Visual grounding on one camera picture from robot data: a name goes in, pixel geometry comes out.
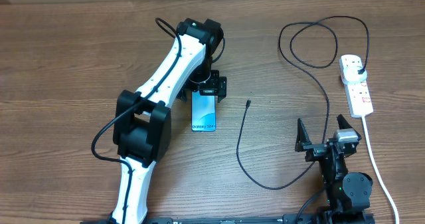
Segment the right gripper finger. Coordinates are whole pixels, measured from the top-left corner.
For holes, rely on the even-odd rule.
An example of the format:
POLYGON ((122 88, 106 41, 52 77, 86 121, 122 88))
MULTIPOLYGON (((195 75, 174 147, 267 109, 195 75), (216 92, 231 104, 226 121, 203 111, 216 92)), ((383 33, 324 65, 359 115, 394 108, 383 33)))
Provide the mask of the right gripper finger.
POLYGON ((295 151, 304 151, 305 146, 311 145, 307 130, 300 118, 297 119, 297 138, 295 144, 295 151))
POLYGON ((342 114, 340 114, 340 115, 338 115, 338 116, 337 116, 337 122, 338 122, 339 129, 340 129, 340 130, 344 130, 344 129, 353 129, 353 130, 354 130, 354 132, 355 132, 355 133, 356 133, 356 135, 357 135, 357 139, 358 139, 358 140, 360 140, 360 139, 361 139, 361 135, 358 133, 358 131, 356 131, 356 130, 352 127, 352 125, 350 125, 350 124, 348 123, 348 121, 346 121, 346 119, 344 118, 344 116, 343 116, 342 114))

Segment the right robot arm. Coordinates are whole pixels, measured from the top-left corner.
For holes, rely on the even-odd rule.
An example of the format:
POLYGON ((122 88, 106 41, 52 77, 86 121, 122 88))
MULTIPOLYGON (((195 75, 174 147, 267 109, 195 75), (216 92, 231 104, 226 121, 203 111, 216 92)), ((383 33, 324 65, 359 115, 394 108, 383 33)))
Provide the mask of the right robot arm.
POLYGON ((350 172, 345 158, 357 152, 361 135, 342 115, 337 117, 339 129, 333 137, 322 144, 313 144, 309 139, 303 122, 297 121, 296 152, 305 152, 306 162, 318 162, 323 179, 323 189, 318 191, 300 208, 296 223, 358 223, 375 222, 370 207, 373 179, 363 172, 350 172), (325 192, 328 205, 317 209, 313 215, 304 215, 314 199, 325 192))

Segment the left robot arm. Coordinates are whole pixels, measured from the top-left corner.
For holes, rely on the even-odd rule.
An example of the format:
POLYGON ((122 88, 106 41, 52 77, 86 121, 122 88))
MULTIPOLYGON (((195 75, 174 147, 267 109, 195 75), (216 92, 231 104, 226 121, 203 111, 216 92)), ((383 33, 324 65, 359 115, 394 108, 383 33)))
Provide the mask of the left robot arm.
POLYGON ((171 107, 186 92, 220 102, 226 77, 211 68, 217 46, 225 43, 220 23, 187 18, 168 32, 173 46, 152 77, 135 92, 123 90, 116 104, 113 142, 122 165, 119 197, 108 223, 142 223, 155 165, 171 142, 171 107))

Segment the Samsung Galaxy smartphone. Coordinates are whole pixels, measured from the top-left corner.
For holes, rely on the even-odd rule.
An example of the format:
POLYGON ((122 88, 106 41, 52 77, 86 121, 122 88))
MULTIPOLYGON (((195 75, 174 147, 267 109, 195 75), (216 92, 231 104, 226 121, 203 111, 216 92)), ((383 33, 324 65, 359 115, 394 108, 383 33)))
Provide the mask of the Samsung Galaxy smartphone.
POLYGON ((216 130, 216 101, 214 96, 193 92, 191 97, 191 129, 193 132, 216 130))

